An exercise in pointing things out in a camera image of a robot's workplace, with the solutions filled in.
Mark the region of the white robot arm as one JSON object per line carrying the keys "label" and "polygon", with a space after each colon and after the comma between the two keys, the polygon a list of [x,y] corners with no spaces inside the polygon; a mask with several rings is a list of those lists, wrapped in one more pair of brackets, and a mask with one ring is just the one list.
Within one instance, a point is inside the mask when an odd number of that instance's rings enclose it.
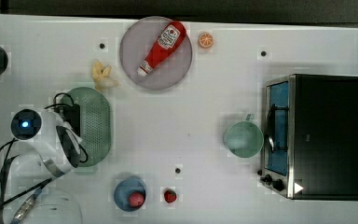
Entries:
{"label": "white robot arm", "polygon": [[14,138],[31,151],[12,162],[10,172],[20,180],[39,180],[19,196],[27,195],[10,224],[20,224],[33,209],[45,186],[81,163],[82,139],[70,123],[48,109],[25,108],[17,112],[10,125]]}

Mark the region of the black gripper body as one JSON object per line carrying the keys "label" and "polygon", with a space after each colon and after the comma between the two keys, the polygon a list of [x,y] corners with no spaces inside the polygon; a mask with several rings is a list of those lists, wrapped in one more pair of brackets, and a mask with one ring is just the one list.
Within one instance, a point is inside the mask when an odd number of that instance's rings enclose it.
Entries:
{"label": "black gripper body", "polygon": [[63,120],[68,122],[76,134],[80,134],[80,106],[69,105],[63,109]]}

